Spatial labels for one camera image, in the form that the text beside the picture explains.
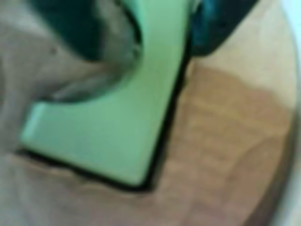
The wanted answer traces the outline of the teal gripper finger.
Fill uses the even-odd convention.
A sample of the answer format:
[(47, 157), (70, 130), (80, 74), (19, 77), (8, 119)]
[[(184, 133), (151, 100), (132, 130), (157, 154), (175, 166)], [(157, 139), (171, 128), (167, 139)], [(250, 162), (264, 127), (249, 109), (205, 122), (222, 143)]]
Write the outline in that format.
[(191, 55), (207, 56), (218, 49), (256, 3), (256, 0), (201, 1), (191, 18)]
[(120, 0), (31, 0), (30, 7), (70, 51), (89, 62), (135, 62), (139, 30)]

